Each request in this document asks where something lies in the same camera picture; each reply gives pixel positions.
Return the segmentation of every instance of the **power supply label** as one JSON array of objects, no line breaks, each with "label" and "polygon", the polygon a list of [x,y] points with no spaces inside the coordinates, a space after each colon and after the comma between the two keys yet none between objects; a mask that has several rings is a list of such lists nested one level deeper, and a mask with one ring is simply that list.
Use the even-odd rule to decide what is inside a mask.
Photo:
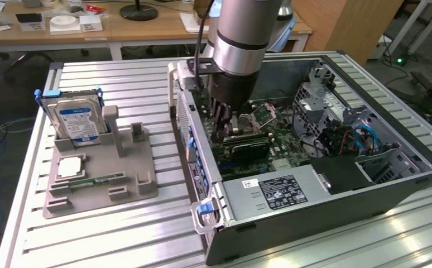
[{"label": "power supply label", "polygon": [[292,175],[260,181],[259,187],[272,210],[307,202],[303,189]]}]

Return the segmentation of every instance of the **motherboard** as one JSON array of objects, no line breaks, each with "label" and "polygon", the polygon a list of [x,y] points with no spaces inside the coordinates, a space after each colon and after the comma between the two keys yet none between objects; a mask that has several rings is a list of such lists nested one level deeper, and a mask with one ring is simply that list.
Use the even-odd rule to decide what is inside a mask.
[{"label": "motherboard", "polygon": [[195,93],[194,98],[223,180],[295,168],[308,162],[310,155],[288,121],[288,107],[280,102],[247,102],[238,117],[243,132],[215,143],[211,98],[202,93]]}]

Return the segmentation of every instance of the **white box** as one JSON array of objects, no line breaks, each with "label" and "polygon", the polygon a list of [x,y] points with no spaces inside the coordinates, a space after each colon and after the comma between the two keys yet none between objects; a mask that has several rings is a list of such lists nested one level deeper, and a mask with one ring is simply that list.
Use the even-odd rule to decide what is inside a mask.
[{"label": "white box", "polygon": [[376,46],[374,53],[368,59],[370,60],[380,59],[383,53],[387,50],[387,46],[390,46],[391,44],[392,44],[392,40],[387,36],[382,35],[378,46]]},{"label": "white box", "polygon": [[43,14],[16,14],[16,18],[20,22],[23,32],[46,30],[46,20],[43,18]]},{"label": "white box", "polygon": [[80,16],[80,29],[83,32],[103,31],[103,23],[100,16]]},{"label": "white box", "polygon": [[56,16],[50,22],[51,35],[68,35],[80,33],[80,24],[72,16]]}]

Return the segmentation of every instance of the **desk leg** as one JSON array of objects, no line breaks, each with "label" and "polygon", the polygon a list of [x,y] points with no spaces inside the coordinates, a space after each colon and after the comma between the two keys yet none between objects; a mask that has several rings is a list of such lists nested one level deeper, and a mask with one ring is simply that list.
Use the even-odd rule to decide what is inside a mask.
[{"label": "desk leg", "polygon": [[122,43],[112,42],[110,43],[110,49],[112,54],[112,60],[122,60]]},{"label": "desk leg", "polygon": [[431,31],[432,31],[432,20],[431,20],[428,26],[426,27],[426,29],[423,30],[423,32],[422,32],[419,38],[416,39],[415,43],[412,44],[412,46],[410,48],[410,51],[408,51],[410,53],[412,53],[412,54],[415,53],[415,51],[420,47],[423,41],[427,39]]},{"label": "desk leg", "polygon": [[294,47],[292,47],[292,52],[303,52],[308,40],[308,35],[298,35],[298,38],[295,39]]},{"label": "desk leg", "polygon": [[388,48],[390,53],[394,53],[398,45],[400,44],[400,42],[402,42],[402,40],[403,40],[408,30],[410,30],[410,28],[415,24],[415,21],[416,21],[418,17],[420,16],[424,8],[427,7],[428,2],[430,2],[430,0],[422,0],[420,4],[418,5],[412,15],[408,18],[407,23],[404,24],[404,26],[403,26],[403,28],[400,30],[400,33],[398,34],[398,36],[396,36],[396,38],[395,38],[395,40],[394,40],[394,42],[392,42],[392,44],[391,44],[391,46]]}]

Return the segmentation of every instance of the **slotted aluminum surface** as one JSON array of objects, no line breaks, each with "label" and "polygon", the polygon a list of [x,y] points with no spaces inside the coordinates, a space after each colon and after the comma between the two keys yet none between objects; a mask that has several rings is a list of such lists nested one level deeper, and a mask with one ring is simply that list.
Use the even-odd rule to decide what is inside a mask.
[{"label": "slotted aluminum surface", "polygon": [[[270,58],[279,55],[300,54],[272,54]],[[335,52],[327,55],[432,150],[431,125],[348,57]],[[159,196],[44,219],[55,131],[40,111],[3,238],[0,267],[206,267],[203,245],[190,217],[167,105],[167,65],[178,60],[71,63],[50,72],[47,88],[79,90],[100,85],[106,104],[120,108],[122,128],[144,122],[151,132]],[[350,104],[360,103],[347,88],[336,90]],[[428,264],[432,264],[432,186],[382,216],[214,267]]]}]

